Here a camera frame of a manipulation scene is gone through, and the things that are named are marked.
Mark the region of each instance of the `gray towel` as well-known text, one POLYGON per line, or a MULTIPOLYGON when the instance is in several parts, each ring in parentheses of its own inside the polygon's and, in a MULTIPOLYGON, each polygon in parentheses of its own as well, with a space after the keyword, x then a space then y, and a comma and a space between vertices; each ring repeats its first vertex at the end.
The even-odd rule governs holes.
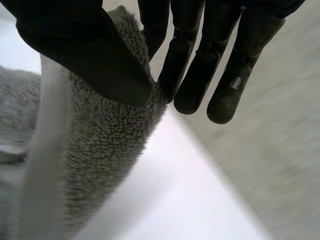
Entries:
MULTIPOLYGON (((127 47, 152 78, 147 47, 134 17, 123 7, 109 14, 127 47)), ((21 101, 7 101, 7 96, 17 96, 0 92, 4 96, 0 97, 1 109, 17 105, 15 111, 0 113, 0 126, 3 120, 9 125, 8 118, 16 120, 11 123, 17 132, 15 140, 6 142, 20 143, 16 164, 8 160, 14 153, 0 149, 7 156, 0 164, 15 165, 20 171, 14 185, 17 193, 12 193, 8 240, 70 238, 128 175, 166 108, 156 83, 145 106, 133 108, 101 97, 82 79, 44 56, 41 69, 41 80, 16 71, 7 79, 0 77, 1 86, 3 81, 22 79, 34 83, 28 90, 27 84, 16 85, 19 92, 29 94, 21 96, 21 101)))

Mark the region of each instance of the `gray fabric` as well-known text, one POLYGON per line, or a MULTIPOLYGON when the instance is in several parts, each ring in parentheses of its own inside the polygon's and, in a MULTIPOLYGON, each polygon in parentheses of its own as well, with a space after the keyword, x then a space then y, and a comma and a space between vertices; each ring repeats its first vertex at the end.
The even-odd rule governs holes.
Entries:
MULTIPOLYGON (((134 17, 123 7, 110 16, 152 78, 134 17)), ((10 240, 71 237, 128 175, 166 108, 156 83, 145 106, 133 108, 101 97, 43 56, 41 67, 40 106, 10 240)))
POLYGON ((8 237, 12 203, 36 125, 40 80, 37 74, 0 66, 0 240, 8 237))

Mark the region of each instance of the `black glove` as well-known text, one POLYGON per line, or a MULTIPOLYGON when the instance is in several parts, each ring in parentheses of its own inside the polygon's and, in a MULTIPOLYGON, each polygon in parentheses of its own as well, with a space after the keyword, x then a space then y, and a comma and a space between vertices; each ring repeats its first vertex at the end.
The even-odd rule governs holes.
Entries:
POLYGON ((229 122, 263 48, 283 26, 284 17, 303 1, 206 0, 201 42, 180 85, 196 41, 204 1, 138 0, 150 58, 165 39, 171 2, 174 36, 158 79, 168 102, 174 99, 175 108, 182 114, 196 112, 242 15, 232 54, 207 108, 212 122, 229 122))
POLYGON ((102 0, 1 0, 23 40, 83 78, 100 95, 134 107, 152 84, 102 9, 102 0))

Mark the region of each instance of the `white surface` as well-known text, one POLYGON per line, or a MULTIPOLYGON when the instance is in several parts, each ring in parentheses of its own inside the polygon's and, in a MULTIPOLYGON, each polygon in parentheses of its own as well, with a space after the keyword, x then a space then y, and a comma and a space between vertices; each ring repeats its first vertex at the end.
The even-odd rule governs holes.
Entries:
MULTIPOLYGON (((0 52, 1 65, 40 72, 39 55, 7 20, 0 52)), ((169 109, 130 176, 73 240, 270 240, 192 139, 169 109)))

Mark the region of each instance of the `gray floor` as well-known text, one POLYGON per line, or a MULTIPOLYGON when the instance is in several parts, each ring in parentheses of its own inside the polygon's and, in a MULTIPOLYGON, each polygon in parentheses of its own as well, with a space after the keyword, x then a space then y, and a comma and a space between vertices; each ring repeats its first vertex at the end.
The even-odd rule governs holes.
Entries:
MULTIPOLYGON (((138 13, 135 0, 120 2, 138 13)), ((155 78, 172 31, 171 25, 165 43, 151 62, 155 78)), ((184 120, 275 239, 319 240, 319 0, 306 0, 287 18, 264 49, 233 120, 216 125, 207 119, 206 108, 230 52, 231 46, 201 108, 194 115, 184 116, 184 120)))

